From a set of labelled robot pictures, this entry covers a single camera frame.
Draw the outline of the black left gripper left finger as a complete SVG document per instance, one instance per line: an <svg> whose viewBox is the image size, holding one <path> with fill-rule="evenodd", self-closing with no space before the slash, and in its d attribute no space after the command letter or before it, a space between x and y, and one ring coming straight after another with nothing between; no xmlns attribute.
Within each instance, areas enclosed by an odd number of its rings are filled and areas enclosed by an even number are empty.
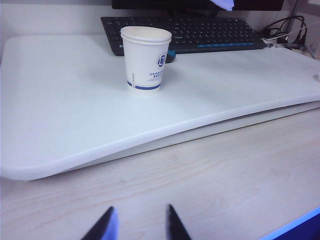
<svg viewBox="0 0 320 240"><path fill-rule="evenodd" d="M82 240L117 240L119 233L118 211L109 207L90 230L81 238Z"/></svg>

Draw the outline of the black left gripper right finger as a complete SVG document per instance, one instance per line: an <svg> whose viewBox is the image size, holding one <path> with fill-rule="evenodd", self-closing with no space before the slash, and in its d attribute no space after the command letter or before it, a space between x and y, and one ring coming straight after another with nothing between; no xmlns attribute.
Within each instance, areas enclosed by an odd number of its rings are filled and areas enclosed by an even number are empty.
<svg viewBox="0 0 320 240"><path fill-rule="evenodd" d="M166 237L168 240L191 240L172 204L169 204L166 210Z"/></svg>

